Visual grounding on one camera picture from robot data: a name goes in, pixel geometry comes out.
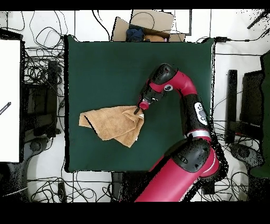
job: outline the pen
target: pen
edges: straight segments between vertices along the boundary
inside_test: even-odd
[[[8,102],[6,106],[4,106],[1,110],[0,110],[0,115],[11,105],[11,102]]]

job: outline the computer monitor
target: computer monitor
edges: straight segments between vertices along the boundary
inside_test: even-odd
[[[0,29],[0,162],[19,162],[22,153],[21,36]]]

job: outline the black border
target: black border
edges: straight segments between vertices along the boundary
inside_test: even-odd
[[[70,137],[69,137],[69,35],[64,35],[64,100],[65,100],[65,165],[64,170],[66,173],[71,173],[69,171],[70,164]]]
[[[14,33],[11,31],[0,29],[0,39],[1,40],[19,40],[20,41],[20,114],[19,114],[19,163],[23,162],[23,155],[24,155],[24,112],[25,112],[25,96],[24,96],[24,63],[25,63],[25,42],[23,41],[23,36],[18,33]]]

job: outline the blue cloth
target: blue cloth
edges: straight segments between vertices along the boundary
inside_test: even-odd
[[[127,30],[127,42],[142,42],[144,33],[142,29],[128,29]]]

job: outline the black joint cover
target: black joint cover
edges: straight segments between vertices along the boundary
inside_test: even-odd
[[[167,63],[163,63],[153,71],[150,76],[150,80],[157,85],[161,85],[171,80],[175,74],[176,71],[172,66]]]
[[[193,138],[179,147],[172,160],[184,170],[196,173],[202,168],[210,154],[210,145],[202,138]]]
[[[212,174],[211,176],[206,176],[205,178],[200,178],[203,182],[212,182],[215,181],[215,178],[217,178],[219,176],[220,173],[220,165],[218,167],[218,170],[216,173]]]

